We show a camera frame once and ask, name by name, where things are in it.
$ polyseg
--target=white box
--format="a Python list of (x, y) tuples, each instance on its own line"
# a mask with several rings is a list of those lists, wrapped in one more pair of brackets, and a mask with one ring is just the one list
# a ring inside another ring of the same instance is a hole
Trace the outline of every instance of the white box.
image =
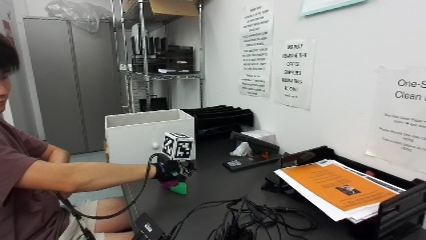
[[(161, 152), (165, 132), (182, 133), (195, 139), (194, 118), (178, 109), (106, 116), (109, 162), (147, 163), (150, 155)], [(190, 159), (195, 159), (195, 143)]]

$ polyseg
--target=gray cabinet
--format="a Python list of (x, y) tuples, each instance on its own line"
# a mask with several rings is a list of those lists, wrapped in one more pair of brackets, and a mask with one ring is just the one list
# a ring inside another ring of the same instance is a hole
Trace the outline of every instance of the gray cabinet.
[(23, 18), (45, 140), (70, 153), (102, 149), (103, 118), (121, 113), (111, 27)]

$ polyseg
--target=white sign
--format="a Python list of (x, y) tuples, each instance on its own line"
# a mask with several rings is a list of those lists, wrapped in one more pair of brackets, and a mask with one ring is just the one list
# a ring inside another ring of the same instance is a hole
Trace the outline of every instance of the white sign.
[(244, 8), (240, 20), (239, 93), (266, 97), (270, 85), (272, 11), (268, 3)]
[(268, 96), (268, 75), (243, 74), (239, 81), (239, 93), (254, 96)]
[(426, 68), (380, 69), (366, 154), (426, 172)]
[(242, 70), (270, 71), (270, 47), (254, 47), (242, 49)]
[(314, 40), (292, 40), (279, 51), (276, 99), (291, 107), (310, 108), (311, 78), (314, 68)]
[(246, 8), (240, 21), (240, 47), (271, 45), (272, 11), (267, 3)]

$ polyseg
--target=orange flyer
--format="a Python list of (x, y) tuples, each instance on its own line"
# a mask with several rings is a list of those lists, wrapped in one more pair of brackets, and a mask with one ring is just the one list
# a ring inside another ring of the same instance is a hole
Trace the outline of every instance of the orange flyer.
[(280, 171), (343, 211), (380, 203), (396, 195), (336, 165), (310, 164)]

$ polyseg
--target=hand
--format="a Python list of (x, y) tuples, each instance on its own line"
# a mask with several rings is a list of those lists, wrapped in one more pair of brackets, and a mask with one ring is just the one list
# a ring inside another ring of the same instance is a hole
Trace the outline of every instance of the hand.
[(157, 170), (154, 178), (161, 183), (185, 180), (185, 177), (181, 175), (182, 169), (179, 162), (169, 160), (163, 154), (157, 155), (157, 162), (151, 165)]

